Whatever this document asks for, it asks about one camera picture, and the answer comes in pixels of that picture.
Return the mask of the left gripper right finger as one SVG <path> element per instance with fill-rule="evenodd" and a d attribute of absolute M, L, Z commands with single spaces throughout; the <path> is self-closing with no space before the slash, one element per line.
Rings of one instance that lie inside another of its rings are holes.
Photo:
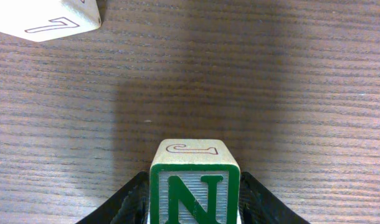
<path fill-rule="evenodd" d="M 240 177 L 239 215 L 245 224 L 310 224 L 249 172 Z"/>

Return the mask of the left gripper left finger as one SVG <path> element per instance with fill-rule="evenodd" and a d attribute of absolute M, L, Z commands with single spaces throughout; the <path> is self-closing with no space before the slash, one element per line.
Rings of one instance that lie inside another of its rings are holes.
<path fill-rule="evenodd" d="M 149 173 L 141 171 L 77 224 L 147 223 L 149 199 Z"/>

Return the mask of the green N block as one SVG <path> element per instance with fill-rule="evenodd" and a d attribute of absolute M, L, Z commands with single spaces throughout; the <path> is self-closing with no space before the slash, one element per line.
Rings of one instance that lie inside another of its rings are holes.
<path fill-rule="evenodd" d="M 165 139 L 150 167 L 150 223 L 236 224 L 240 167 L 218 139 Z"/>

